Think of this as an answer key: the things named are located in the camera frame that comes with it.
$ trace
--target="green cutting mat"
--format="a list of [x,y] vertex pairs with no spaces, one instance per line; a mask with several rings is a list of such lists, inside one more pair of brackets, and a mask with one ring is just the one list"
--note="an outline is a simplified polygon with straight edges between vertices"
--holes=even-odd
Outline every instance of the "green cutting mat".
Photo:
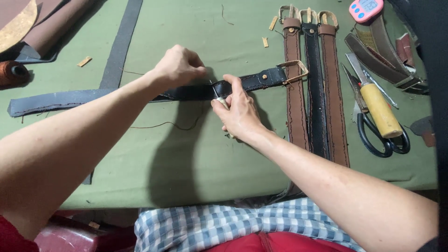
[[[58,113],[28,115],[22,123],[22,118],[10,118],[6,113],[9,99],[98,88],[126,3],[124,0],[99,2],[69,34],[56,62],[29,65],[34,76],[29,85],[0,91],[0,108],[4,108],[0,112],[1,137]],[[347,67],[344,53],[349,49],[344,37],[354,24],[347,11],[350,3],[347,0],[293,2],[299,9],[310,6],[317,12],[330,10],[336,14],[340,24],[336,37],[338,57]],[[284,60],[283,38],[268,27],[278,15],[278,8],[289,4],[279,0],[144,1],[125,70],[145,73],[177,43],[197,51],[209,67],[211,78],[218,80],[226,73],[241,76],[271,68]],[[221,5],[224,17],[234,25],[222,18]],[[389,5],[386,5],[385,18],[392,38],[405,32]],[[281,31],[281,25],[277,23],[274,30]],[[263,47],[262,37],[268,37],[268,48]],[[93,60],[83,68],[76,66],[86,56]],[[124,73],[121,84],[135,78],[138,75]],[[403,125],[410,126],[430,114],[428,97],[402,93],[381,78],[377,80],[399,104],[400,110],[394,113]],[[370,154],[352,122],[353,92],[343,71],[341,85],[352,169],[393,181],[401,187],[435,188],[434,149],[427,148],[421,137],[409,131],[412,143],[409,154],[394,154],[387,159]],[[287,138],[286,89],[273,87],[256,91],[254,98],[263,123],[280,137]],[[288,178],[275,164],[250,146],[224,136],[221,121],[209,102],[149,104],[133,126],[174,122],[189,128],[198,116],[197,125],[188,131],[170,124],[129,129],[96,167],[92,185],[81,185],[62,208],[172,206],[273,194],[286,188]]]

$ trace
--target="plaid shorts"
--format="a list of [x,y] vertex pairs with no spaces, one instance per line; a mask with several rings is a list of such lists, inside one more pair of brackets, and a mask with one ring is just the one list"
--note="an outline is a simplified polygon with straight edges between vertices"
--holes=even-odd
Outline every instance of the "plaid shorts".
[[258,231],[286,231],[365,252],[309,198],[242,209],[219,205],[141,210],[136,252],[199,252]]

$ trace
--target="awl handle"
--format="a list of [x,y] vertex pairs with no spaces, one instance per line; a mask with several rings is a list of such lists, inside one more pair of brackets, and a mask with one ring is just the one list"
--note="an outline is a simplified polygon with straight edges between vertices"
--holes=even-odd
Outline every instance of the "awl handle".
[[375,84],[363,85],[361,95],[382,137],[394,138],[403,134],[400,124]]
[[[217,100],[218,100],[220,103],[222,103],[222,104],[224,105],[224,107],[225,107],[227,110],[230,110],[230,109],[228,108],[228,106],[227,106],[227,102],[225,102],[224,98],[222,98],[222,97],[218,97]],[[236,138],[236,137],[235,137],[234,135],[232,135],[230,132],[229,132],[228,134],[229,134],[229,137],[230,137],[230,138],[232,138],[232,139],[235,139],[235,138]]]

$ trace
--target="thread spool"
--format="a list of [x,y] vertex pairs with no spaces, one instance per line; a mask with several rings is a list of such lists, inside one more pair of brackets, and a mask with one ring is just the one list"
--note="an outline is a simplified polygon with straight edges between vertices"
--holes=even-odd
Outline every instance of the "thread spool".
[[0,87],[18,86],[30,79],[28,69],[19,62],[0,62]]

